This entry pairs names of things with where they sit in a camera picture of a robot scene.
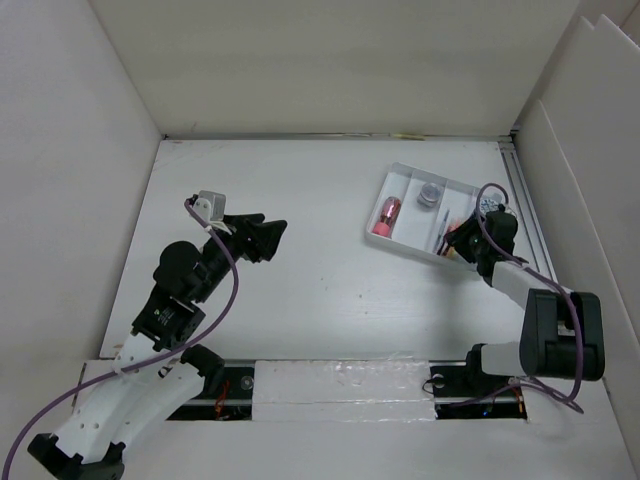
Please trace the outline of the red gel pen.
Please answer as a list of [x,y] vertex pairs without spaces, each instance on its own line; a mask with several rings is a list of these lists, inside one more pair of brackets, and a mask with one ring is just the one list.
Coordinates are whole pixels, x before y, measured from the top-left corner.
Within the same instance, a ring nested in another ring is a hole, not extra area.
[[441,241],[439,242],[438,248],[436,250],[436,255],[440,256],[445,249],[446,245],[446,235],[442,236]]

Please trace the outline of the white compartment tray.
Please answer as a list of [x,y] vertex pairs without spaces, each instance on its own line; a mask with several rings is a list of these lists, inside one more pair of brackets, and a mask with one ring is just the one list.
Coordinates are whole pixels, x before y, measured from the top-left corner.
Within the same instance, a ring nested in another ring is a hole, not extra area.
[[[420,188],[425,183],[436,183],[444,187],[440,203],[434,208],[425,208],[417,203]],[[439,176],[402,163],[394,163],[383,181],[378,198],[365,227],[365,238],[371,243],[394,253],[406,254],[420,260],[471,270],[473,265],[460,257],[445,257],[449,249],[440,256],[434,253],[434,244],[439,225],[447,208],[450,216],[444,235],[448,232],[449,222],[459,218],[461,224],[473,213],[479,189],[459,181]],[[383,202],[390,196],[401,200],[402,206],[390,238],[372,233]]]

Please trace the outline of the clear paperclip jar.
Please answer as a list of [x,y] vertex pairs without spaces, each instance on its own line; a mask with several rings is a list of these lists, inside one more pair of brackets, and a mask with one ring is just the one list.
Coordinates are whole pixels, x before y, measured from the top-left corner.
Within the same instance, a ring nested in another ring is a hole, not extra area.
[[417,196],[417,203],[425,208],[436,207],[443,196],[444,187],[436,183],[425,183]]

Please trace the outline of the pink capped marker tube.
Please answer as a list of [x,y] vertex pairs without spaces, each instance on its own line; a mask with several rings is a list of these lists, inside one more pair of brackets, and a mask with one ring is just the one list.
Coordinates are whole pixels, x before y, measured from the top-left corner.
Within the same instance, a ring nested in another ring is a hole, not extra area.
[[390,196],[382,204],[378,219],[372,229],[372,233],[385,238],[390,238],[394,225],[399,216],[402,202],[399,198]]

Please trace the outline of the black gel pen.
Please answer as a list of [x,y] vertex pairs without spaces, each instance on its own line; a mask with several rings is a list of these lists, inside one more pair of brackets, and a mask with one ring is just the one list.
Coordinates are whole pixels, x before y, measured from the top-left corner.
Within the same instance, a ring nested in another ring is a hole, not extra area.
[[459,218],[454,218],[449,222],[448,231],[453,231],[459,227],[461,221]]

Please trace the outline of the blue round jar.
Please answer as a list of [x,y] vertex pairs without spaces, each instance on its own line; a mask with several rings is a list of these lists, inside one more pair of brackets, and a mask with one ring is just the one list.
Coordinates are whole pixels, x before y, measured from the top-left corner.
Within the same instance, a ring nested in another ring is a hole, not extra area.
[[498,210],[499,203],[492,198],[482,197],[480,198],[477,209],[482,216],[486,216],[488,213]]

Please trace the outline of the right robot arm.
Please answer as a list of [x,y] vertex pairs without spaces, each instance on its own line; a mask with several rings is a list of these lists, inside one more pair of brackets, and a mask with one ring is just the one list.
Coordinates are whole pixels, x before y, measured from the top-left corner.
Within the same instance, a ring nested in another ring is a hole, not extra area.
[[444,242],[474,265],[489,287],[523,309],[516,370],[510,375],[569,405],[583,382],[604,375],[601,302],[593,293],[559,285],[514,256],[517,231],[516,217],[500,208],[472,213],[445,234]]

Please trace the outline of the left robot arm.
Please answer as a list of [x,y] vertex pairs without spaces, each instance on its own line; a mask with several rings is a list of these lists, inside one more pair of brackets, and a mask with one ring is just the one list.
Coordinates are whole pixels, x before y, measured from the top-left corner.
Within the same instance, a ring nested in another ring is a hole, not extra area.
[[261,214],[226,216],[206,226],[208,241],[169,244],[155,285],[109,373],[57,430],[34,437],[29,454],[56,479],[119,479],[131,452],[187,400],[222,387],[224,360],[202,345],[201,305],[236,263],[271,260],[287,223]]

